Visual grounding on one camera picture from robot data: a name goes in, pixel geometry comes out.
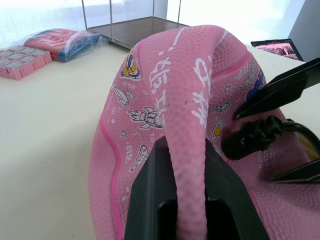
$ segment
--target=wooden base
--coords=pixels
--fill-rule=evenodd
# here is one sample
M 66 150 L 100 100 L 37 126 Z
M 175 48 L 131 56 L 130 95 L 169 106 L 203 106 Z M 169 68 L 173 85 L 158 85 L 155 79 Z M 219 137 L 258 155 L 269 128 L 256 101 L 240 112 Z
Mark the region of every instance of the wooden base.
M 149 16 L 113 23 L 113 40 L 111 37 L 110 24 L 89 27 L 88 31 L 92 33 L 101 34 L 109 41 L 127 49 L 131 49 L 139 41 L 153 34 L 184 27 L 187 27 L 187 25 L 169 21 L 155 16 Z

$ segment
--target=tabletop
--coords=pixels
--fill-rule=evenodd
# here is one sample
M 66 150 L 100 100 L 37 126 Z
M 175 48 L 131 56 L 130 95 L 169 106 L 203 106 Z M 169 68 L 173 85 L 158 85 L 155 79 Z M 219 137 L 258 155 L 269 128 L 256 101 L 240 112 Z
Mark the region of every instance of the tabletop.
M 303 62 L 247 46 L 267 82 Z M 0 239 L 93 240 L 91 144 L 128 50 L 114 44 L 52 62 L 21 81 L 0 78 Z M 281 109 L 318 136 L 320 84 Z

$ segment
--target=plastic bag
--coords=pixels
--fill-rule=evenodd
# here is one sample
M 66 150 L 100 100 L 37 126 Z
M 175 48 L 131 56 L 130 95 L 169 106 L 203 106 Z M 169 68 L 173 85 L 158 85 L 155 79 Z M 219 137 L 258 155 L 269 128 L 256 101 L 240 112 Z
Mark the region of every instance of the plastic bag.
M 52 60 L 69 61 L 94 51 L 101 45 L 102 36 L 87 31 L 54 28 L 28 38 L 26 47 L 49 51 Z

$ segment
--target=white wall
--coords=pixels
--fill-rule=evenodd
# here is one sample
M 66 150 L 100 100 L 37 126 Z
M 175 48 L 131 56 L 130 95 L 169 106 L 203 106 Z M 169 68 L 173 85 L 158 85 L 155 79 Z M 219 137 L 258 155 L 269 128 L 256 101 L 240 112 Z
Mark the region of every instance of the white wall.
M 305 0 L 289 34 L 305 62 L 320 58 L 320 1 Z

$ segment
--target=rocket print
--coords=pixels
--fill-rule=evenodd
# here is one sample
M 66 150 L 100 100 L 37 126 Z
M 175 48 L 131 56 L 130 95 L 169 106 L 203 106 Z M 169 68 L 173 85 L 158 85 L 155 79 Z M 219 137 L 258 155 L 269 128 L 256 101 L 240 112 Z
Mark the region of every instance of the rocket print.
M 150 127 L 155 129 L 162 129 L 162 119 L 158 115 L 158 113 L 150 106 L 145 106 L 144 109 L 146 112 L 142 112 L 140 110 L 127 111 L 127 114 L 130 115 L 131 121 L 133 122 L 141 122 L 142 125 L 139 128 L 146 130 Z
M 149 157 L 148 149 L 145 145 L 141 145 L 139 154 L 136 157 L 134 163 L 130 167 L 130 172 L 133 172 L 140 164 L 144 163 Z
M 116 83 L 112 83 L 111 88 L 114 90 L 114 92 L 118 98 L 118 102 L 123 104 L 123 106 L 120 107 L 118 109 L 118 111 L 121 111 L 125 106 L 127 106 L 129 103 L 131 103 L 132 101 L 135 100 L 135 97 L 133 96 L 133 94 L 129 90 L 127 90 L 127 91 L 120 90 L 119 88 L 117 88 Z

